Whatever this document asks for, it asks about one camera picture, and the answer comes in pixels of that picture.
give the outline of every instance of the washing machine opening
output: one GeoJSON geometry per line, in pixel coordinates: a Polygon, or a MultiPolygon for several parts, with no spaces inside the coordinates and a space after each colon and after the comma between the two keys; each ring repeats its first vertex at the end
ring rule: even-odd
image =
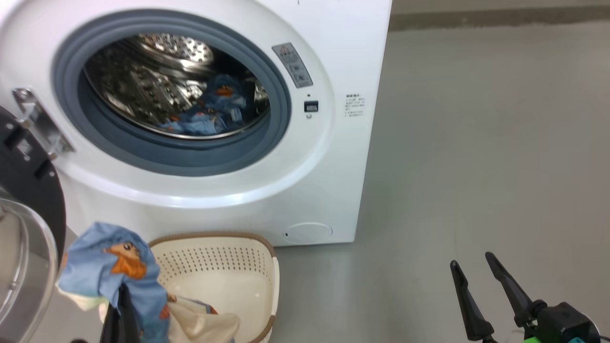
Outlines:
{"type": "Polygon", "coordinates": [[[66,116],[103,152],[209,176],[257,162],[286,132],[290,93],[274,56],[212,20],[133,10],[73,32],[52,78],[66,116]]]}
{"type": "Polygon", "coordinates": [[[91,56],[84,73],[117,115],[167,137],[229,137],[270,113],[265,88],[246,66],[190,37],[124,38],[91,56]]]}

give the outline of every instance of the front-loading washing machine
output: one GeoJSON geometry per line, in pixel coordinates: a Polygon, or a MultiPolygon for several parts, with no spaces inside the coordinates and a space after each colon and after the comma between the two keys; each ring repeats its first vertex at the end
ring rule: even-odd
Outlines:
{"type": "Polygon", "coordinates": [[[0,106],[53,160],[77,234],[351,242],[390,5],[4,1],[0,106]]]}

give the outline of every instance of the robotic arm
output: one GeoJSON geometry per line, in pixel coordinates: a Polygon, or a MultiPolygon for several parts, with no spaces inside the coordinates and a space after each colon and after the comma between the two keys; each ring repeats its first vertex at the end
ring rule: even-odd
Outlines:
{"type": "MultiPolygon", "coordinates": [[[[485,258],[511,303],[515,324],[525,330],[524,343],[600,343],[600,338],[605,339],[587,316],[568,303],[549,307],[542,300],[531,301],[493,253],[486,253],[485,258]]],[[[492,337],[493,327],[485,320],[468,291],[468,280],[457,261],[451,262],[451,274],[466,336],[470,341],[497,343],[492,337]]]]}

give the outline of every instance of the door hinge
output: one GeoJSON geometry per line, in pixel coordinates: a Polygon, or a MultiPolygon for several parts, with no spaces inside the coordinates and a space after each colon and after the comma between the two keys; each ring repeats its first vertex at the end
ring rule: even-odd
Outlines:
{"type": "Polygon", "coordinates": [[[66,151],[74,151],[66,136],[53,122],[32,91],[26,88],[15,88],[13,97],[21,109],[21,115],[13,115],[23,128],[28,129],[38,140],[50,160],[54,160],[66,151]]]}

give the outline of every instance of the basket rim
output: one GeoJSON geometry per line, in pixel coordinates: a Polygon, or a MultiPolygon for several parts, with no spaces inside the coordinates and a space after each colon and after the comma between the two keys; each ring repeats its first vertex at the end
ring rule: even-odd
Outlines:
{"type": "Polygon", "coordinates": [[[271,254],[272,258],[276,257],[273,246],[271,245],[271,243],[269,243],[268,240],[264,239],[262,236],[259,236],[257,234],[253,234],[253,233],[240,233],[240,232],[233,232],[233,231],[209,231],[209,232],[204,232],[204,233],[173,234],[170,236],[153,239],[152,241],[150,241],[148,243],[148,246],[152,248],[153,246],[155,246],[157,244],[169,242],[171,240],[190,239],[190,238],[210,238],[210,237],[248,238],[248,239],[258,240],[260,243],[263,243],[263,245],[267,248],[267,250],[269,250],[269,254],[271,254]]]}
{"type": "MultiPolygon", "coordinates": [[[[191,238],[210,238],[210,237],[229,237],[229,238],[247,238],[254,239],[263,243],[263,245],[269,250],[269,254],[271,254],[272,259],[277,259],[275,255],[275,250],[271,243],[268,240],[264,239],[262,236],[253,233],[241,233],[241,232],[233,232],[233,231],[208,231],[203,233],[186,233],[186,234],[174,234],[170,236],[165,236],[157,239],[153,239],[148,243],[148,247],[152,248],[157,244],[161,244],[164,242],[170,242],[172,240],[181,240],[181,239],[191,239],[191,238]]],[[[273,322],[275,321],[275,315],[271,315],[269,320],[267,321],[267,325],[263,329],[263,331],[256,336],[249,343],[260,343],[271,331],[273,327],[273,322]]]]}

